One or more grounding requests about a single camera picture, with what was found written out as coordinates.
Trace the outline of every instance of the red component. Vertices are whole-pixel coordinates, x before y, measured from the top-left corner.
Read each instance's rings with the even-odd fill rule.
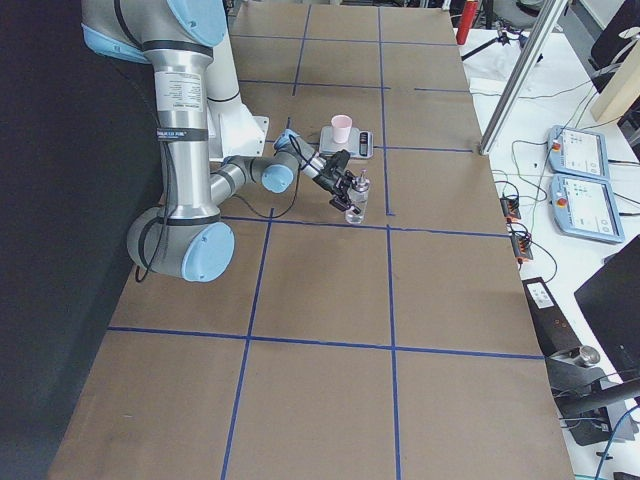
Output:
[[[467,41],[467,35],[469,29],[473,24],[473,19],[476,17],[476,10],[478,9],[477,0],[467,0],[464,4],[464,10],[462,11],[462,18],[458,23],[458,33],[456,34],[456,41],[458,45],[464,45]]]

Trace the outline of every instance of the blue tape line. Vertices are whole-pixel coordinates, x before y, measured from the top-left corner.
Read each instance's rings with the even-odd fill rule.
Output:
[[[524,360],[543,360],[543,356],[538,355],[526,355],[520,353],[501,353],[501,352],[478,352],[473,350],[448,350],[439,348],[427,348],[427,347],[408,347],[398,346],[392,347],[391,345],[376,345],[373,343],[349,343],[349,342],[334,342],[323,340],[307,340],[298,338],[281,338],[281,337],[266,337],[266,336],[247,336],[237,335],[230,333],[215,333],[215,332],[198,332],[191,330],[167,330],[160,328],[138,328],[138,327],[107,327],[107,330],[112,332],[124,332],[124,333],[148,333],[152,335],[174,335],[179,337],[208,337],[208,338],[220,338],[224,340],[251,340],[257,342],[272,342],[272,343],[291,343],[299,345],[318,345],[327,347],[339,347],[339,348],[357,348],[364,350],[396,350],[403,352],[413,353],[434,353],[442,355],[460,355],[460,356],[473,356],[473,357],[494,357],[494,358],[519,358]]]
[[[268,39],[285,39],[285,40],[313,40],[314,42],[345,42],[345,43],[380,43],[380,40],[347,40],[341,38],[316,38],[316,37],[290,37],[286,35],[248,35],[242,33],[230,34],[229,37],[238,38],[268,38]],[[424,45],[427,47],[455,47],[458,45],[455,43],[433,43],[433,42],[405,42],[398,40],[386,40],[382,41],[384,44],[394,45]]]
[[[398,365],[396,356],[396,321],[393,295],[393,261],[391,228],[387,225],[387,278],[389,288],[389,326],[391,329],[391,380],[393,385],[393,431],[396,453],[396,480],[402,479],[402,459],[400,456],[400,407],[398,405]]]
[[[455,43],[433,43],[433,42],[405,42],[401,40],[386,40],[382,43],[388,43],[392,45],[425,45],[427,47],[458,47]]]
[[[307,37],[307,28],[309,28],[309,17],[311,16],[311,5],[307,7],[307,19],[304,22],[304,32],[302,33],[302,44],[300,45],[300,56],[298,57],[298,66],[296,67],[296,78],[294,80],[293,91],[291,96],[296,96],[296,90],[298,89],[298,78],[300,77],[300,64],[302,63],[302,53],[304,52],[304,42]]]
[[[224,338],[233,340],[246,340],[246,335],[237,335],[233,333],[215,333],[215,332],[197,332],[193,330],[166,330],[160,328],[139,328],[139,327],[107,327],[111,332],[132,332],[132,333],[151,333],[162,335],[177,335],[182,337],[210,337]]]
[[[267,223],[267,231],[264,235],[264,245],[262,246],[262,258],[260,259],[260,268],[258,270],[258,280],[253,295],[253,304],[251,305],[251,317],[249,318],[249,327],[247,329],[247,338],[244,344],[244,353],[242,354],[242,364],[240,367],[240,375],[238,378],[238,386],[236,388],[236,396],[233,401],[233,412],[231,414],[231,423],[229,425],[229,433],[227,435],[227,446],[224,452],[224,462],[222,464],[222,472],[220,479],[225,480],[227,477],[227,469],[229,467],[229,457],[231,454],[231,445],[233,443],[233,434],[236,427],[236,419],[238,416],[238,407],[240,405],[240,395],[242,394],[242,385],[244,383],[244,372],[249,358],[249,347],[251,346],[251,332],[253,331],[253,322],[256,316],[256,308],[258,306],[258,298],[260,297],[260,287],[262,285],[262,274],[264,272],[264,264],[267,258],[267,247],[269,246],[269,236],[271,234],[271,217],[273,217],[273,208],[269,212],[269,222]]]
[[[290,343],[294,345],[317,345],[321,347],[359,348],[364,350],[391,350],[391,347],[389,345],[375,345],[372,343],[348,343],[325,340],[306,340],[302,338],[279,338],[263,336],[252,336],[251,340],[255,342]]]
[[[228,216],[223,215],[223,219],[225,220],[238,220],[243,222],[269,222],[264,218],[257,217],[238,217],[238,216]],[[283,219],[273,219],[271,223],[281,223],[285,225],[306,225],[310,227],[333,227],[333,228],[360,228],[365,230],[387,230],[390,229],[392,232],[422,232],[422,233],[433,233],[438,235],[463,235],[463,236],[471,236],[471,237],[493,237],[493,238],[509,238],[510,235],[508,233],[489,233],[489,232],[466,232],[463,230],[436,230],[433,228],[417,228],[417,227],[383,227],[381,225],[352,225],[349,223],[322,223],[322,222],[305,222],[303,220],[283,220]]]
[[[395,216],[391,211],[389,192],[389,170],[387,169],[387,122],[384,103],[384,54],[382,52],[382,21],[378,9],[378,54],[380,58],[380,112],[382,114],[382,168],[384,173],[384,212],[387,216]]]
[[[445,92],[445,93],[470,93],[469,90],[455,90],[448,88],[414,88],[417,92]]]
[[[449,350],[442,348],[396,347],[401,352],[436,353],[439,355],[459,355],[466,357],[518,358],[521,360],[544,360],[542,355],[527,355],[524,353],[478,352],[474,350]]]
[[[288,35],[248,35],[245,33],[230,33],[229,38],[268,38],[268,39],[284,39],[284,40],[302,40],[302,37],[290,37]]]
[[[470,148],[441,148],[441,147],[383,147],[387,150],[417,150],[425,152],[460,152],[473,153]]]
[[[395,232],[428,232],[439,235],[463,235],[471,237],[493,237],[493,238],[510,238],[508,233],[485,233],[485,232],[465,232],[458,230],[434,230],[431,228],[405,228],[405,227],[391,227],[391,230]]]
[[[305,87],[337,87],[337,88],[373,88],[379,89],[377,85],[350,85],[342,83],[311,83],[311,82],[283,82],[279,80],[238,80],[238,83],[257,83],[268,85],[294,85]],[[391,90],[391,87],[384,87],[385,90]]]

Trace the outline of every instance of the pink cup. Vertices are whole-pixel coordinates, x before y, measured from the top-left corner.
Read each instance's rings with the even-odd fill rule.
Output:
[[[334,143],[346,143],[351,133],[353,121],[347,115],[336,115],[331,119],[331,131]]]

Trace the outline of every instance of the white label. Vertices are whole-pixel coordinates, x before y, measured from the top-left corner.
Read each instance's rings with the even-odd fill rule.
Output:
[[[529,289],[531,297],[533,297],[533,301],[536,302],[536,305],[538,305],[540,310],[554,306],[554,303],[545,290],[544,285],[540,282],[530,283],[527,285],[527,288]]]
[[[156,72],[158,111],[202,112],[202,79],[197,73]]]

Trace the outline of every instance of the light blue joint cap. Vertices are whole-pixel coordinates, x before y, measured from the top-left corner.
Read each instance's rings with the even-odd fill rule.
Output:
[[[273,193],[282,193],[293,182],[293,172],[284,165],[269,165],[262,172],[262,185]]]
[[[215,47],[224,38],[227,17],[221,0],[167,0],[167,5],[196,42]]]
[[[189,244],[182,259],[182,278],[189,282],[210,282],[224,273],[233,257],[235,238],[228,225],[214,223]]]
[[[284,132],[280,134],[278,139],[274,142],[273,148],[275,148],[276,150],[280,150],[282,147],[291,143],[291,141],[289,140],[289,137],[291,135],[293,135],[294,137],[300,136],[298,133],[294,132],[290,128],[287,128]]]
[[[82,24],[82,30],[84,32],[84,43],[98,55],[105,55],[128,62],[151,63],[140,50],[131,45],[108,37],[93,28],[87,27],[84,23]]]

